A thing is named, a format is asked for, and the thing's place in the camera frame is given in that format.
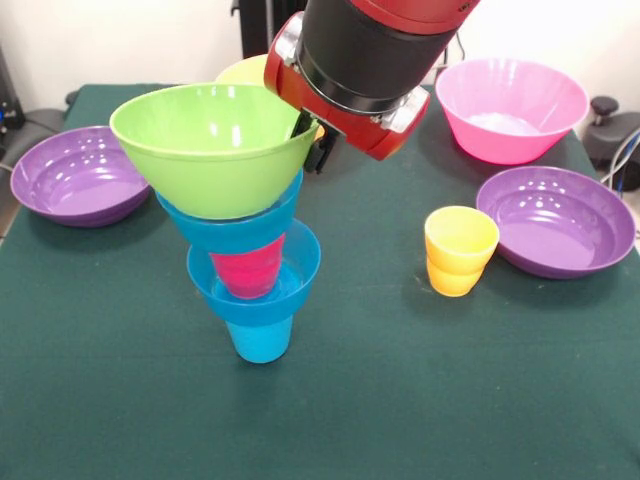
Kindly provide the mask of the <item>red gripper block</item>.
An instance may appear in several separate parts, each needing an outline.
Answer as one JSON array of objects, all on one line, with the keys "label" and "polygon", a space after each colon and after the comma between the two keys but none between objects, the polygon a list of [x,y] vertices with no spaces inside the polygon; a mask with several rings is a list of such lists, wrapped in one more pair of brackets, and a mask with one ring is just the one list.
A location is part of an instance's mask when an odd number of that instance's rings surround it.
[{"label": "red gripper block", "polygon": [[397,108],[384,114],[361,115],[338,108],[316,92],[303,75],[297,58],[302,46],[302,25],[303,14],[297,12],[278,32],[267,56],[264,83],[300,112],[291,139],[306,133],[313,119],[325,129],[307,154],[305,171],[317,174],[322,171],[339,136],[379,161],[396,153],[423,119],[430,94],[417,86],[401,98]]}]

